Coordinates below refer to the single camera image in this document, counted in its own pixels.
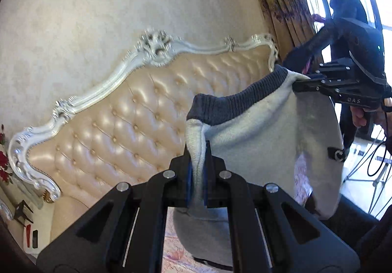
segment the light gray fabric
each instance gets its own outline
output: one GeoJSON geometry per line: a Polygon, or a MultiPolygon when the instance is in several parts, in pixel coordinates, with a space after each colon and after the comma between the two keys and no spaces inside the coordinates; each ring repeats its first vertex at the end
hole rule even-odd
{"type": "Polygon", "coordinates": [[[292,197],[294,168],[301,156],[316,209],[324,218],[334,213],[343,163],[329,159],[327,148],[343,147],[338,121],[328,97],[293,93],[292,84],[298,79],[307,77],[288,71],[275,91],[222,124],[210,126],[199,119],[187,120],[193,196],[189,209],[175,210],[174,225],[181,243],[193,256],[232,265],[227,211],[207,210],[202,199],[206,140],[210,141],[212,154],[225,160],[226,169],[258,185],[275,182],[292,197]]]}

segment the dark gray ribbed collar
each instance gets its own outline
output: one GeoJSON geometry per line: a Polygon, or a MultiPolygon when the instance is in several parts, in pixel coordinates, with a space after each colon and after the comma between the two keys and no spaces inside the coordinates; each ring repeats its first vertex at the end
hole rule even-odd
{"type": "Polygon", "coordinates": [[[193,99],[187,120],[198,119],[214,126],[238,117],[253,104],[277,90],[286,79],[287,73],[287,69],[275,65],[272,73],[238,94],[226,97],[198,94],[193,99]]]}

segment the sweatshirt sleeve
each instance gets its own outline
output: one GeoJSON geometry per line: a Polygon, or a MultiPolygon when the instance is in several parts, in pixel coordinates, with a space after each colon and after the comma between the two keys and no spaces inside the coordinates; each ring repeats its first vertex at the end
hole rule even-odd
{"type": "Polygon", "coordinates": [[[297,94],[297,154],[303,154],[316,210],[330,218],[340,199],[343,162],[328,156],[328,147],[342,150],[342,135],[333,104],[319,93],[297,94]]]}

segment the gray sweatshirt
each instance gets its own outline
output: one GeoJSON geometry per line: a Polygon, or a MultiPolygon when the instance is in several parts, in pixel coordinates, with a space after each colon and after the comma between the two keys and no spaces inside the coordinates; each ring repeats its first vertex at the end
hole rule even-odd
{"type": "Polygon", "coordinates": [[[281,66],[244,91],[214,97],[199,94],[187,116],[186,145],[193,166],[193,196],[188,209],[174,211],[174,225],[184,247],[196,258],[231,266],[227,209],[207,209],[203,202],[205,142],[226,169],[247,182],[277,183],[293,198],[294,170],[301,160],[323,218],[335,212],[343,162],[327,148],[342,149],[333,104],[320,93],[292,90],[306,76],[281,66]]]}

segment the ornate white carved frame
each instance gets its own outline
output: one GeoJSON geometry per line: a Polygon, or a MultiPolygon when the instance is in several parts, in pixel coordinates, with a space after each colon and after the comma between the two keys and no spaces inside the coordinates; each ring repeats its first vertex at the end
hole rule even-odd
{"type": "Polygon", "coordinates": [[[7,217],[8,220],[13,220],[14,216],[12,215],[11,210],[7,207],[5,202],[0,199],[0,210],[4,211],[5,216],[7,217]]]}
{"type": "Polygon", "coordinates": [[[140,36],[135,49],[127,52],[123,62],[101,85],[80,97],[72,96],[68,100],[60,99],[56,102],[52,118],[47,124],[40,127],[30,126],[15,134],[8,148],[10,165],[19,178],[34,184],[37,189],[48,190],[51,199],[55,201],[60,198],[60,188],[49,176],[29,164],[27,159],[29,148],[54,137],[61,127],[77,113],[105,98],[125,80],[131,71],[141,66],[164,66],[180,53],[212,55],[228,51],[244,51],[259,45],[270,47],[268,67],[272,71],[278,57],[278,50],[269,34],[254,35],[242,44],[228,37],[224,39],[222,45],[217,47],[197,47],[182,41],[179,37],[169,36],[164,31],[148,30],[140,36]]]}

